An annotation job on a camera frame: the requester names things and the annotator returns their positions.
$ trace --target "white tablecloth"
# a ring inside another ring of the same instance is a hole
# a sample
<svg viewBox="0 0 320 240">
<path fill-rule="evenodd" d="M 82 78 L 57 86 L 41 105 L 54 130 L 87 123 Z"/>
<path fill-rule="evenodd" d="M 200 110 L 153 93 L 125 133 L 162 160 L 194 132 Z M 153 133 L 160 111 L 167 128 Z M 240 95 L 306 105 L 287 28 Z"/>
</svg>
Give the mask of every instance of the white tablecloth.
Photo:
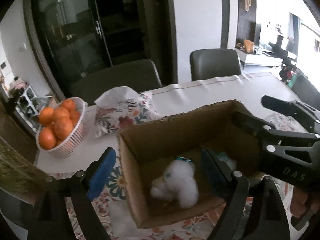
<svg viewBox="0 0 320 240">
<path fill-rule="evenodd" d="M 198 107 L 220 101 L 236 99 L 259 118 L 265 118 L 273 111 L 263 108 L 260 101 L 264 95 L 292 101 L 299 98 L 271 73 L 219 77 L 204 81 L 171 84 L 152 91 L 155 108 L 162 116 L 189 112 Z M 89 164 L 98 160 L 107 147 L 118 151 L 115 134 L 95 138 L 94 117 L 96 107 L 87 111 L 90 132 L 75 153 L 66 159 L 56 159 L 40 152 L 37 166 L 47 173 L 76 172 L 86 170 Z"/>
</svg>

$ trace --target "dining table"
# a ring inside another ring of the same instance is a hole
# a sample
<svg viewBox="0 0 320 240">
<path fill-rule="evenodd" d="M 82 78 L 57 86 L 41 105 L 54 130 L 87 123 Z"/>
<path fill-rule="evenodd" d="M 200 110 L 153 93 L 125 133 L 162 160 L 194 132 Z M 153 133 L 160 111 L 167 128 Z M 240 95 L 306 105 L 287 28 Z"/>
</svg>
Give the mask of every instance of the dining table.
<svg viewBox="0 0 320 240">
<path fill-rule="evenodd" d="M 151 92 L 154 109 L 163 117 L 186 113 L 205 105 L 235 99 L 256 117 L 275 124 L 277 129 L 303 132 L 303 128 L 293 118 L 282 116 L 262 106 L 261 98 L 264 95 L 284 101 L 299 101 L 299 98 L 291 89 L 271 73 L 215 77 L 183 84 L 171 84 Z M 95 136 L 97 130 L 94 125 L 96 112 L 96 105 L 87 108 L 85 118 L 89 124 L 89 132 L 72 155 L 59 159 L 40 151 L 35 165 L 57 179 L 61 179 L 70 177 L 76 171 L 86 170 L 89 164 L 98 160 L 108 147 L 115 149 L 118 154 L 116 133 L 105 134 L 98 138 Z M 279 190 L 283 193 L 283 203 L 290 221 L 292 215 L 289 206 L 293 187 L 281 181 L 278 181 L 277 184 L 280 185 Z M 219 212 L 216 212 L 217 210 L 212 210 L 203 216 L 181 221 L 175 225 L 138 229 L 130 218 L 124 188 L 125 181 L 122 177 L 119 158 L 117 158 L 103 192 L 100 197 L 92 202 L 101 223 L 113 240 L 188 240 L 192 237 L 206 239 L 220 216 Z M 252 199 L 248 198 L 246 207 L 250 209 L 251 203 Z M 76 237 L 82 240 L 84 236 L 77 223 L 70 199 L 66 200 L 66 205 Z M 296 231 L 290 225 L 291 239 L 298 239 L 307 226 L 303 230 Z"/>
</svg>

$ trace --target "human hand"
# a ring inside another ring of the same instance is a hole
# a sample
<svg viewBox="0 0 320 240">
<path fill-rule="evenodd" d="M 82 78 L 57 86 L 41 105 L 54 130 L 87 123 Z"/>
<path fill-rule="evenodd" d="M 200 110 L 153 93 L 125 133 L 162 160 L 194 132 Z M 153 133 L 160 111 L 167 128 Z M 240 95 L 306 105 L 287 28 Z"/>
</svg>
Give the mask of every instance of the human hand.
<svg viewBox="0 0 320 240">
<path fill-rule="evenodd" d="M 316 213 L 320 207 L 320 195 L 311 196 L 311 195 L 308 195 L 303 190 L 297 187 L 294 187 L 291 205 L 290 205 L 290 212 L 294 217 L 299 218 L 301 215 L 303 215 L 306 212 L 307 210 L 306 202 L 309 197 L 312 198 L 310 208 L 314 213 Z"/>
</svg>

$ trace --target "cardboard box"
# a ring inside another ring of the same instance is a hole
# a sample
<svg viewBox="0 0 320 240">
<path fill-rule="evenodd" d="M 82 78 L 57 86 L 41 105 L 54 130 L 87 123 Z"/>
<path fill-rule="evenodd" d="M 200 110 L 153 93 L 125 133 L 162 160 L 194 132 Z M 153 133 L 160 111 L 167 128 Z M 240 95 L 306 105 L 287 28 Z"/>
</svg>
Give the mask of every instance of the cardboard box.
<svg viewBox="0 0 320 240">
<path fill-rule="evenodd" d="M 127 201 L 138 228 L 190 219 L 224 202 L 214 196 L 201 169 L 201 147 L 226 152 L 237 161 L 237 170 L 247 176 L 257 171 L 258 142 L 231 123 L 230 114 L 236 110 L 249 112 L 241 103 L 231 100 L 131 126 L 118 135 Z M 196 166 L 199 200 L 190 209 L 181 209 L 176 201 L 164 205 L 164 201 L 150 195 L 152 180 L 161 176 L 177 156 L 191 158 Z"/>
</svg>

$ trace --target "stuffed animal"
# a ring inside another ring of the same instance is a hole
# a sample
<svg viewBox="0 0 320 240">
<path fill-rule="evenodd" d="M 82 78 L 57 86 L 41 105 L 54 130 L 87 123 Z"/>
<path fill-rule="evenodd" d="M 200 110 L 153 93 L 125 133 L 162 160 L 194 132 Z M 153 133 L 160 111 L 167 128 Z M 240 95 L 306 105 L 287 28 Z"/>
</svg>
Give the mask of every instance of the stuffed animal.
<svg viewBox="0 0 320 240">
<path fill-rule="evenodd" d="M 195 166 L 191 160 L 178 157 L 161 177 L 152 181 L 151 196 L 165 201 L 177 199 L 181 208 L 194 206 L 199 197 L 194 173 Z"/>
</svg>

